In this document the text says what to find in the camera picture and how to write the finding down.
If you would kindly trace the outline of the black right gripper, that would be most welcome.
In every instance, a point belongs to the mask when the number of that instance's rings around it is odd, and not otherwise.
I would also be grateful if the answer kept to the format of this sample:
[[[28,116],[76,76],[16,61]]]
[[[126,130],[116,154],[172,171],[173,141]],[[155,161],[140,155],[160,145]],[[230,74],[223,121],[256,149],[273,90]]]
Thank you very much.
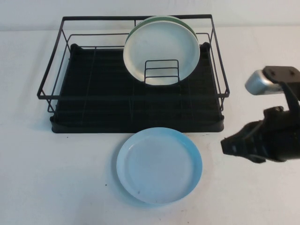
[[[264,120],[246,124],[239,132],[221,141],[225,155],[242,157],[253,163],[266,160],[285,162],[300,158],[300,107],[285,111],[276,106],[263,111]],[[259,156],[251,146],[260,147]]]

